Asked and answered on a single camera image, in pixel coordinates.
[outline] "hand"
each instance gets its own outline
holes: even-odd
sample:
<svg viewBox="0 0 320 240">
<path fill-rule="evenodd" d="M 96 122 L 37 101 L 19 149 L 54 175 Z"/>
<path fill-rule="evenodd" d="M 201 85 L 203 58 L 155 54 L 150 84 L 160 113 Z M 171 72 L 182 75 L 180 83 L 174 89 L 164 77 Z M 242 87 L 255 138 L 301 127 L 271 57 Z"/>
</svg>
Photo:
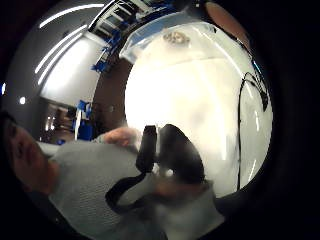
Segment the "hand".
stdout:
<svg viewBox="0 0 320 240">
<path fill-rule="evenodd" d="M 104 141 L 109 144 L 117 144 L 122 147 L 132 145 L 137 137 L 136 129 L 120 127 L 104 134 Z"/>
</svg>

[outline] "black cable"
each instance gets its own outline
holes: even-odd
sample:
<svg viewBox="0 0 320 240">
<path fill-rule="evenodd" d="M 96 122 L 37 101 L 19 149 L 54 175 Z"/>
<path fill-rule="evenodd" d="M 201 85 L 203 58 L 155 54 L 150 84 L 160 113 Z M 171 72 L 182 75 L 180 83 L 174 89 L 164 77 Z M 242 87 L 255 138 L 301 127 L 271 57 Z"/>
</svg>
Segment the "black cable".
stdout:
<svg viewBox="0 0 320 240">
<path fill-rule="evenodd" d="M 253 81 L 250 81 L 248 79 L 246 79 L 247 75 L 250 75 L 253 78 Z M 244 87 L 244 84 L 246 82 L 250 83 L 252 86 L 254 86 L 260 93 L 260 97 L 261 97 L 261 101 L 262 101 L 262 107 L 263 107 L 263 111 L 266 110 L 267 105 L 268 105 L 268 94 L 267 94 L 267 88 L 266 91 L 264 91 L 261 87 L 261 82 L 264 84 L 263 81 L 261 81 L 260 76 L 262 77 L 262 75 L 259 75 L 259 78 L 256 76 L 253 76 L 252 73 L 250 72 L 246 72 L 244 77 L 242 78 L 242 83 L 240 86 L 240 91 L 239 91 L 239 99 L 238 99 L 238 142 L 239 142 L 239 171 L 238 171 L 238 182 L 237 182 L 237 190 L 240 190 L 240 175 L 241 175 L 241 133 L 240 133 L 240 123 L 241 123 L 241 119 L 240 119 L 240 102 L 241 102 L 241 93 L 242 93 L 242 89 Z"/>
</svg>

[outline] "gray sweater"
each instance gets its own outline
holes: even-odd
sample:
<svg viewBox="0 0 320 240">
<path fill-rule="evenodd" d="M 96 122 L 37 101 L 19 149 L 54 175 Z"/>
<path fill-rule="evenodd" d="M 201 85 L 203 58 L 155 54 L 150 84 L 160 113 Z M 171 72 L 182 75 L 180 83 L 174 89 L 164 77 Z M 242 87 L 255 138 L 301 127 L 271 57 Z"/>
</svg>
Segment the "gray sweater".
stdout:
<svg viewBox="0 0 320 240">
<path fill-rule="evenodd" d="M 59 164 L 58 182 L 49 196 L 54 206 L 79 233 L 97 240 L 114 239 L 111 233 L 121 224 L 122 216 L 108 207 L 105 194 L 121 178 L 140 174 L 135 167 L 136 154 L 99 140 L 74 141 L 61 146 L 50 160 Z M 153 176 L 147 175 L 121 197 L 120 203 L 132 203 L 153 187 Z"/>
</svg>

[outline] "man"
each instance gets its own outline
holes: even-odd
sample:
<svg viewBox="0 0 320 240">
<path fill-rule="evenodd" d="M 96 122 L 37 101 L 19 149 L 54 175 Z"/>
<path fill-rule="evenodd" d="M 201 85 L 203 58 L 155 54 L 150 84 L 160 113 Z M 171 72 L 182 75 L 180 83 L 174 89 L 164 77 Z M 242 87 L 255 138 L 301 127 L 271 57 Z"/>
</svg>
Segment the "man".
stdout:
<svg viewBox="0 0 320 240">
<path fill-rule="evenodd" d="M 188 234 L 181 235 L 181 232 L 188 230 L 193 221 L 190 219 L 188 225 L 180 221 L 179 215 L 187 213 L 185 217 L 192 218 L 194 206 L 200 208 L 199 201 L 192 199 L 208 195 L 200 203 L 209 203 L 207 206 L 210 209 L 214 207 L 212 188 L 205 186 L 202 181 L 200 184 L 178 182 L 173 177 L 155 177 L 155 171 L 155 174 L 147 174 L 143 181 L 125 192 L 119 203 L 132 204 L 141 196 L 155 193 L 169 200 L 178 199 L 178 202 L 187 206 L 185 209 L 175 207 L 177 201 L 172 201 L 172 206 L 162 203 L 146 206 L 146 209 L 152 207 L 147 214 L 143 208 L 133 209 L 123 215 L 113 211 L 106 204 L 106 192 L 119 179 L 140 174 L 135 167 L 137 154 L 123 147 L 134 143 L 138 135 L 134 129 L 119 128 L 99 136 L 95 142 L 66 143 L 48 160 L 36 141 L 9 114 L 0 114 L 0 126 L 2 151 L 23 188 L 48 196 L 77 232 L 92 239 L 167 239 L 168 234 L 169 239 L 183 239 Z M 116 143 L 121 147 L 102 142 Z M 184 171 L 182 176 L 188 178 Z M 206 217 L 214 218 L 215 214 L 217 211 L 213 210 Z M 178 222 L 182 222 L 179 228 L 173 224 L 177 218 Z M 199 237 L 217 224 L 216 219 L 214 223 L 207 218 L 205 221 L 199 219 L 197 222 L 201 226 L 192 229 L 191 238 Z"/>
</svg>

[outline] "hair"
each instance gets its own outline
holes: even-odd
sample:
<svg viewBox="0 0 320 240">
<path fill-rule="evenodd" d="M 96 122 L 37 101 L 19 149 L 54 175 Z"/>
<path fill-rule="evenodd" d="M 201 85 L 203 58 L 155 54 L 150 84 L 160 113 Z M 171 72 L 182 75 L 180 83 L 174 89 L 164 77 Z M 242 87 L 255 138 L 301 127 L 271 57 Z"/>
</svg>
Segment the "hair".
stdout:
<svg viewBox="0 0 320 240">
<path fill-rule="evenodd" d="M 5 122 L 7 120 L 17 123 L 7 111 L 0 111 L 0 156 L 2 160 L 5 160 L 4 162 L 10 163 L 10 156 L 6 151 L 6 139 L 4 139 Z"/>
</svg>

